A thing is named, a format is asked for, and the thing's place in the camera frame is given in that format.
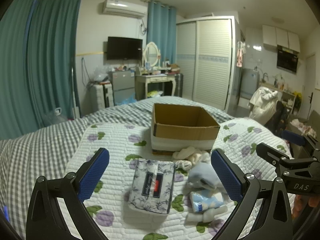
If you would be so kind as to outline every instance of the metal screw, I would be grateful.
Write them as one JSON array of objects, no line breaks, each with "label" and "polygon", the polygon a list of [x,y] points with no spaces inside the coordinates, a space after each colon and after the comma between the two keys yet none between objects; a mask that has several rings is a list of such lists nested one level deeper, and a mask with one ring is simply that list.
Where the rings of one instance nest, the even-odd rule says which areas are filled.
[{"label": "metal screw", "polygon": [[69,172],[68,174],[67,174],[67,178],[68,179],[72,179],[72,178],[74,178],[75,177],[75,173],[74,172]]},{"label": "metal screw", "polygon": [[282,183],[283,182],[283,180],[281,179],[281,178],[276,178],[276,181],[278,182],[278,183]]},{"label": "metal screw", "polygon": [[248,174],[247,174],[247,179],[254,179],[254,175],[251,174],[251,173],[248,173]]},{"label": "metal screw", "polygon": [[37,179],[38,182],[42,182],[44,181],[44,176],[40,176],[38,179]]}]

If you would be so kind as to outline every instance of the air conditioner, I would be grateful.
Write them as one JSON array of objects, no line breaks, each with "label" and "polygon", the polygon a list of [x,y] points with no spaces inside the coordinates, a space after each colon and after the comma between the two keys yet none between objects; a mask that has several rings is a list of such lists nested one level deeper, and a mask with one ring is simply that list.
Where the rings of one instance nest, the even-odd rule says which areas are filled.
[{"label": "air conditioner", "polygon": [[147,14],[148,8],[143,5],[118,0],[105,0],[103,14],[112,14],[141,19]]}]

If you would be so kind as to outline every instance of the blue textured pad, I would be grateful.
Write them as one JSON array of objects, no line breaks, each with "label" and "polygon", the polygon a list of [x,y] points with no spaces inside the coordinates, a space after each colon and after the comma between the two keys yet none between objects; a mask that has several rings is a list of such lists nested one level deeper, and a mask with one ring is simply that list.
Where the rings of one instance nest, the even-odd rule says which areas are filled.
[{"label": "blue textured pad", "polygon": [[216,171],[230,199],[241,202],[243,199],[241,183],[217,150],[211,153],[211,165]]},{"label": "blue textured pad", "polygon": [[294,132],[288,131],[288,130],[283,130],[281,137],[284,140],[287,140],[287,141],[294,143],[296,145],[299,145],[299,146],[304,146],[306,144],[306,140],[303,136],[296,134]]},{"label": "blue textured pad", "polygon": [[96,185],[109,164],[109,159],[109,151],[107,149],[103,149],[79,182],[78,199],[81,202],[91,197]]}]

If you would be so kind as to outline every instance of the floral box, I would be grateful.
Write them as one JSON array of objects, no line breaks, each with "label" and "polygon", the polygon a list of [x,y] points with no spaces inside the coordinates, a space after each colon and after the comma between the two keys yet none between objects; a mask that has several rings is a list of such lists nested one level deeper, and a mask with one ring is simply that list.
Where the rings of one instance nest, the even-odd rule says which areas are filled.
[{"label": "floral box", "polygon": [[139,159],[132,182],[129,207],[158,215],[169,214],[174,173],[173,162]]}]

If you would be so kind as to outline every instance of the wardrobe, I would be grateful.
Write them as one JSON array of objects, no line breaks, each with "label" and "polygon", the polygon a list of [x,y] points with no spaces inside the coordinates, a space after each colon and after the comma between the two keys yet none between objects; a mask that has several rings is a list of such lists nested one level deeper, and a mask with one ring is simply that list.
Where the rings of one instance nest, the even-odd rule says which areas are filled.
[{"label": "wardrobe", "polygon": [[201,17],[177,24],[182,97],[231,113],[239,100],[240,28],[234,16]]}]

